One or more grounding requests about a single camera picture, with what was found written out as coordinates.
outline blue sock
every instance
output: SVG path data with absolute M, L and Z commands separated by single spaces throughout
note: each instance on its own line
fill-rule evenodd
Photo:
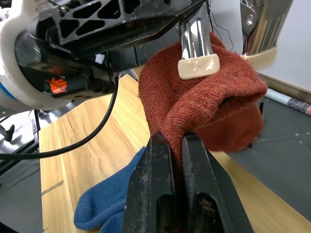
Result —
M 99 233 L 121 233 L 124 210 L 110 217 L 102 226 Z
M 91 230 L 105 223 L 101 233 L 121 232 L 128 182 L 144 151 L 145 147 L 125 168 L 80 197 L 73 220 L 77 228 Z

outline light wood surface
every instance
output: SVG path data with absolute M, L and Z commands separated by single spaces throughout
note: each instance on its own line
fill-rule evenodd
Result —
M 144 68 L 144 65 L 133 68 L 133 73 L 135 74 L 137 80 L 139 80 L 139 77 L 140 77 L 140 74 L 143 68 Z
M 91 133 L 111 96 L 86 101 L 40 131 L 40 150 L 68 146 Z M 117 101 L 104 129 L 86 145 L 41 160 L 44 233 L 81 233 L 73 225 L 79 197 L 126 166 L 147 144 L 149 130 L 138 98 L 138 84 L 120 79 Z M 256 233 L 310 233 L 311 224 L 223 152 L 213 152 L 231 176 Z

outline textured fabric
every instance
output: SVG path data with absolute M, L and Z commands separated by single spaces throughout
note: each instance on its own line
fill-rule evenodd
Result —
M 120 233 L 123 223 L 127 186 L 145 147 L 122 170 L 87 190 L 79 199 L 74 225 L 81 230 L 99 226 L 101 233 Z
M 256 101 L 266 84 L 250 64 L 225 49 L 211 33 L 213 51 L 221 70 L 206 78 L 182 80 L 177 63 L 181 45 L 161 50 L 146 63 L 139 78 L 139 95 L 151 135 L 161 132 L 173 151 L 173 173 L 177 192 L 177 218 L 184 223 L 181 139 L 195 132 L 209 150 L 232 152 L 247 147 L 262 129 Z

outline white wall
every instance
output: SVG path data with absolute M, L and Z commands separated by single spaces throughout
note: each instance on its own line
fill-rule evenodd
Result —
M 241 54 L 240 0 L 212 0 L 217 24 L 230 31 L 234 51 Z M 275 62 L 261 73 L 311 91 L 311 0 L 294 0 L 278 38 Z M 228 49 L 228 34 L 215 26 Z

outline black cable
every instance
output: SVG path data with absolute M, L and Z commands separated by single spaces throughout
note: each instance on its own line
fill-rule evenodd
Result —
M 0 123 L 4 122 L 4 121 L 7 120 L 9 117 L 10 117 L 10 116 L 6 116 L 6 117 L 2 118 L 2 119 L 0 120 Z
M 210 25 L 212 26 L 212 32 L 214 32 L 214 26 L 213 26 L 213 23 L 212 23 L 212 19 L 210 18 L 210 14 L 208 15 L 208 17 L 209 17 Z
M 52 0 L 48 0 L 49 3 L 53 4 L 54 6 L 60 6 L 58 5 L 56 2 L 52 1 Z
M 232 42 L 230 32 L 229 32 L 227 29 L 225 29 L 225 28 L 219 26 L 219 25 L 217 24 L 217 22 L 216 22 L 216 19 L 215 19 L 215 16 L 214 16 L 213 12 L 212 12 L 211 10 L 210 10 L 210 12 L 211 12 L 211 14 L 212 14 L 212 16 L 213 16 L 213 18 L 214 18 L 214 21 L 215 21 L 216 26 L 220 27 L 221 29 L 225 30 L 225 31 L 228 33 L 230 42 L 231 42 L 231 44 L 232 44 L 232 48 L 230 49 L 230 51 L 232 51 L 233 48 L 234 48 L 234 44 L 233 44 L 233 42 Z
M 81 141 L 76 142 L 76 143 L 74 143 L 74 144 L 72 144 L 70 146 L 61 148 L 61 149 L 52 150 L 52 151 L 48 151 L 48 152 L 42 152 L 42 153 L 0 154 L 0 159 L 4 159 L 4 160 L 24 160 L 24 159 L 48 158 L 48 157 L 53 157 L 53 156 L 60 155 L 60 154 L 63 154 L 63 153 L 67 153 L 67 152 L 69 152 L 71 150 L 77 149 L 78 147 L 84 145 L 85 143 L 90 141 L 93 137 L 95 137 L 102 130 L 102 128 L 104 127 L 104 125 L 108 121 L 108 119 L 110 117 L 110 114 L 112 112 L 113 106 L 115 104 L 116 98 L 117 98 L 118 88 L 119 88 L 119 79 L 117 77 L 116 78 L 116 90 L 112 94 L 111 101 L 110 101 L 110 104 L 108 106 L 108 110 L 107 110 L 105 116 L 103 117 L 102 121 L 97 126 L 97 128 L 90 135 L 88 135 L 87 137 L 85 137 Z
M 217 32 L 218 36 L 220 37 L 220 40 L 222 41 L 223 39 L 222 39 L 221 35 L 219 34 L 219 32 L 217 31 L 217 29 L 213 25 L 212 25 L 212 27 L 215 29 L 215 31 Z
M 208 1 L 207 1 L 206 3 L 207 3 L 207 14 L 208 14 L 208 18 L 209 18 L 209 21 L 210 21 L 210 25 L 212 26 L 212 32 L 214 32 L 214 27 L 213 27 L 212 19 L 211 19 L 211 17 L 210 17 L 210 4 L 208 3 Z

